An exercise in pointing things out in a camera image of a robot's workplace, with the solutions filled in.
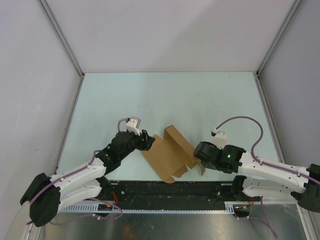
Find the brown cardboard box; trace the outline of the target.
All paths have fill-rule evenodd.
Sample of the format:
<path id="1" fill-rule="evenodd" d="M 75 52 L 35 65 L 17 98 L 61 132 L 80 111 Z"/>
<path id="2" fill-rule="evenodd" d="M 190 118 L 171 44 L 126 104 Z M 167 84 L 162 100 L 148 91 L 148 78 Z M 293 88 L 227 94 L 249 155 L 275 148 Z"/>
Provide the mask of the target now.
<path id="1" fill-rule="evenodd" d="M 152 147 L 143 151 L 142 155 L 163 182 L 172 184 L 175 178 L 181 178 L 188 169 L 195 167 L 199 168 L 200 176 L 204 175 L 205 168 L 194 156 L 195 148 L 175 126 L 165 128 L 163 137 L 154 137 Z"/>

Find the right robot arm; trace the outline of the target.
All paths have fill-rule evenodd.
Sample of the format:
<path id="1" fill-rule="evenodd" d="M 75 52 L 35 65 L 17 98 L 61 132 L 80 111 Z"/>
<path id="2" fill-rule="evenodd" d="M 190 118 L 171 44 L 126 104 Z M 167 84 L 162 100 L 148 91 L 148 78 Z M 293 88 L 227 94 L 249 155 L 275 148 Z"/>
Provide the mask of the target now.
<path id="1" fill-rule="evenodd" d="M 241 147 L 216 145 L 202 141 L 193 152 L 206 169 L 225 174 L 235 173 L 230 188 L 237 201 L 262 198 L 279 201 L 296 201 L 303 209 L 320 211 L 320 167 L 287 165 L 252 156 Z"/>

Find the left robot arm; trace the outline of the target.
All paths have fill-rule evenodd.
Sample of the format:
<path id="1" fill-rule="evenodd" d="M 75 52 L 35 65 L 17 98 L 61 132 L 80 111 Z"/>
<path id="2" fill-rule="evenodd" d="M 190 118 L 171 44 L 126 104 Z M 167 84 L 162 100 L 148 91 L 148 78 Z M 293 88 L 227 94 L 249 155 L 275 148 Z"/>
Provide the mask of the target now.
<path id="1" fill-rule="evenodd" d="M 105 176 L 135 150 L 149 151 L 155 140 L 146 130 L 138 134 L 120 131 L 104 149 L 94 151 L 89 162 L 65 173 L 38 174 L 20 199 L 21 205 L 29 203 L 30 222 L 42 227 L 68 206 L 88 199 L 107 199 L 114 187 Z"/>

